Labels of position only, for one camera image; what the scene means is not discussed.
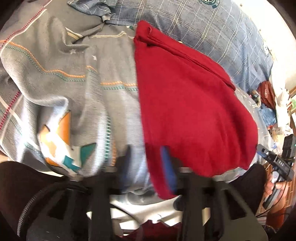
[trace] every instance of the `circular logo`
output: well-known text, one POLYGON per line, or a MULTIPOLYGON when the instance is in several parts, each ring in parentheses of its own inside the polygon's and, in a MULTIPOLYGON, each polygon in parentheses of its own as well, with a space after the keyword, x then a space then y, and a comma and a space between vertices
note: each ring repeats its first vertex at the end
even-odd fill
POLYGON ((204 3, 204 4, 212 6, 212 8, 218 7, 218 5, 220 3, 220 0, 199 0, 199 1, 200 1, 200 3, 204 3))

